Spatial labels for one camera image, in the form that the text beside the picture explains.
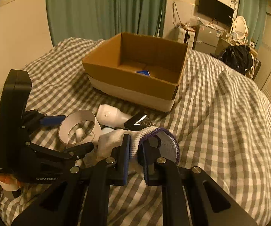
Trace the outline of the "white sock purple cuff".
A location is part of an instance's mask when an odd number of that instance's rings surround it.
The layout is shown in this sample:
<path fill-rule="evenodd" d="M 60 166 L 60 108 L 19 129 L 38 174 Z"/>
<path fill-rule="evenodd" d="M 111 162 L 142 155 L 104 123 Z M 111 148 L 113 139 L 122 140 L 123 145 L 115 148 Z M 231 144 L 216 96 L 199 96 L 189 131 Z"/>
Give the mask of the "white sock purple cuff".
<path fill-rule="evenodd" d="M 97 162 L 109 157 L 113 148 L 122 145 L 123 136 L 125 134 L 130 136 L 129 165 L 132 169 L 137 170 L 140 167 L 139 163 L 136 161 L 140 145 L 143 144 L 144 141 L 148 140 L 148 138 L 152 138 L 154 136 L 157 136 L 161 141 L 161 145 L 159 147 L 161 156 L 175 162 L 176 164 L 179 163 L 180 148 L 174 135 L 165 128 L 150 126 L 142 129 L 141 131 L 110 129 L 107 133 L 103 133 L 95 144 L 94 150 L 83 158 L 85 166 L 94 166 Z"/>

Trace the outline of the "white handheld device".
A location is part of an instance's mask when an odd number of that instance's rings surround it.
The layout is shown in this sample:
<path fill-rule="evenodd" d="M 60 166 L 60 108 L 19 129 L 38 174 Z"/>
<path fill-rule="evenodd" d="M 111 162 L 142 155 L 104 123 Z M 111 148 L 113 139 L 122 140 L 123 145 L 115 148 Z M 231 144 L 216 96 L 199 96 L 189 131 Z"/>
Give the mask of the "white handheld device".
<path fill-rule="evenodd" d="M 131 118 L 131 115 L 125 114 L 120 109 L 107 104 L 99 105 L 96 114 L 99 124 L 110 128 L 124 128 L 124 123 Z"/>

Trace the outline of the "black foil packet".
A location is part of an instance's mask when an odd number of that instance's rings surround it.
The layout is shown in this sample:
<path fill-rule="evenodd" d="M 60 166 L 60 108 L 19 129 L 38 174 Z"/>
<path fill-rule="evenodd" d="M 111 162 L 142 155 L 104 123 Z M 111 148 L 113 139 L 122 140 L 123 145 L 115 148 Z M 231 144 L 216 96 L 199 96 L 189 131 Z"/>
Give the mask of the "black foil packet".
<path fill-rule="evenodd" d="M 153 126 L 153 123 L 144 112 L 138 112 L 124 123 L 124 128 L 129 131 L 141 131 L 151 126 Z"/>

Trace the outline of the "small blue white box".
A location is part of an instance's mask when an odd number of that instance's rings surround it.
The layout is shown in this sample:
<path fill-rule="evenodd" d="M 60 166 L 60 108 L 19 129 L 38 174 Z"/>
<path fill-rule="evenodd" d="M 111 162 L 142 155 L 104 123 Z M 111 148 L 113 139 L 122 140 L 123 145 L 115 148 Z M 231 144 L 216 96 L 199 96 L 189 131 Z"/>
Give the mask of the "small blue white box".
<path fill-rule="evenodd" d="M 144 75 L 144 76 L 150 76 L 150 73 L 148 70 L 141 70 L 141 71 L 137 71 L 136 73 L 140 75 Z"/>

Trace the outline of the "open cardboard box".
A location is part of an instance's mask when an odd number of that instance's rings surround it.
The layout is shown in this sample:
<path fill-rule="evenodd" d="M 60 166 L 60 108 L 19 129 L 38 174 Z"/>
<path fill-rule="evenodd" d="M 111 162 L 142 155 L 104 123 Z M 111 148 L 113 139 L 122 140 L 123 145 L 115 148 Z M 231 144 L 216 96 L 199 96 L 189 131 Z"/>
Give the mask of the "open cardboard box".
<path fill-rule="evenodd" d="M 181 84 L 188 46 L 159 37 L 119 33 L 82 59 L 91 85 L 110 96 L 169 112 Z M 136 73 L 148 70 L 150 76 Z"/>

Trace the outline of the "large green curtain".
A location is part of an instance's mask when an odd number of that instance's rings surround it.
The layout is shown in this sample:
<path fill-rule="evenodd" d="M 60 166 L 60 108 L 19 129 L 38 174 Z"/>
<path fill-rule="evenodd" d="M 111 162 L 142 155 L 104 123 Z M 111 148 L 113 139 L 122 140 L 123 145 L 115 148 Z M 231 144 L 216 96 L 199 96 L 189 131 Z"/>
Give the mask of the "large green curtain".
<path fill-rule="evenodd" d="M 122 32 L 162 36 L 166 0 L 46 0 L 54 45 L 70 37 L 109 39 Z"/>

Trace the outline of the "black clothes on chair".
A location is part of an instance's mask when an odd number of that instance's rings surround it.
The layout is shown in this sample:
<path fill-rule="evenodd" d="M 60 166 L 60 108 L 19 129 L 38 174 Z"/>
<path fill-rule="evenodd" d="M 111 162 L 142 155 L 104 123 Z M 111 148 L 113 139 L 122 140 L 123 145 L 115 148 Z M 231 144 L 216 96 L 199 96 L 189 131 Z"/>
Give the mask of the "black clothes on chair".
<path fill-rule="evenodd" d="M 219 60 L 242 75 L 246 75 L 253 66 L 253 59 L 248 45 L 228 46 L 219 55 Z"/>

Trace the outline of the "white hard-shell suitcase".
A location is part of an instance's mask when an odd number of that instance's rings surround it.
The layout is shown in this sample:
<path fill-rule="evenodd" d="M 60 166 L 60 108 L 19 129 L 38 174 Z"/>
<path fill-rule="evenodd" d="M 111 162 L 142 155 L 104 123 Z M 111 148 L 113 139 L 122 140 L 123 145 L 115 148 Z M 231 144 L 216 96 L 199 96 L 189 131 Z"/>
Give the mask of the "white hard-shell suitcase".
<path fill-rule="evenodd" d="M 175 40 L 179 43 L 185 43 L 190 49 L 193 48 L 195 39 L 195 30 L 191 27 L 177 27 L 175 29 Z"/>

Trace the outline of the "silver mini fridge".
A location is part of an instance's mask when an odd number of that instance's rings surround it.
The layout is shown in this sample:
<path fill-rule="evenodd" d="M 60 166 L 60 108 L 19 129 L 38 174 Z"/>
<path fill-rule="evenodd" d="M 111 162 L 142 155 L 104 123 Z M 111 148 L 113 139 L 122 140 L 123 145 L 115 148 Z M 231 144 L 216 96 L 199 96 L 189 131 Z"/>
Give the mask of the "silver mini fridge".
<path fill-rule="evenodd" d="M 195 26 L 194 29 L 195 38 L 193 50 L 208 55 L 214 54 L 220 38 L 220 32 L 202 24 Z"/>

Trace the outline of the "oval white vanity mirror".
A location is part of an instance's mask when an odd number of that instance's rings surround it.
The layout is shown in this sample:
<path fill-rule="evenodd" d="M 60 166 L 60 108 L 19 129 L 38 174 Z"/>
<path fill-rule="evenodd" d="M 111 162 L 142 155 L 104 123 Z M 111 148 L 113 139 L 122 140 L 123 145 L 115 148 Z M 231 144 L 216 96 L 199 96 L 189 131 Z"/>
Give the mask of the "oval white vanity mirror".
<path fill-rule="evenodd" d="M 236 36 L 237 40 L 243 40 L 248 34 L 248 26 L 243 16 L 237 16 L 233 23 L 230 34 Z"/>

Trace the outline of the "narrow green curtain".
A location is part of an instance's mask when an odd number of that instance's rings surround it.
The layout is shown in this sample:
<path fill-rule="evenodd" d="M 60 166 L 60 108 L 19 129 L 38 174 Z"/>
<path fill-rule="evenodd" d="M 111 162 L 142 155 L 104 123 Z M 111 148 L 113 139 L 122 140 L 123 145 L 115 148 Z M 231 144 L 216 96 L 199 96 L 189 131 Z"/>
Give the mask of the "narrow green curtain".
<path fill-rule="evenodd" d="M 248 26 L 248 42 L 254 42 L 254 48 L 259 49 L 265 28 L 268 0 L 239 0 L 238 16 L 243 16 Z"/>

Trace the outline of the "black wall television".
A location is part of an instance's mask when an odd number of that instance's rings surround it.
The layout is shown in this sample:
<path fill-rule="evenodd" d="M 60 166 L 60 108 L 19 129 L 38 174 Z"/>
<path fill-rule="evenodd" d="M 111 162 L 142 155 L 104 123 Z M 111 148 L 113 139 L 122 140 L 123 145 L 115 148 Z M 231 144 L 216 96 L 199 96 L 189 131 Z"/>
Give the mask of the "black wall television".
<path fill-rule="evenodd" d="M 197 12 L 227 27 L 232 25 L 234 10 L 218 0 L 199 0 Z"/>

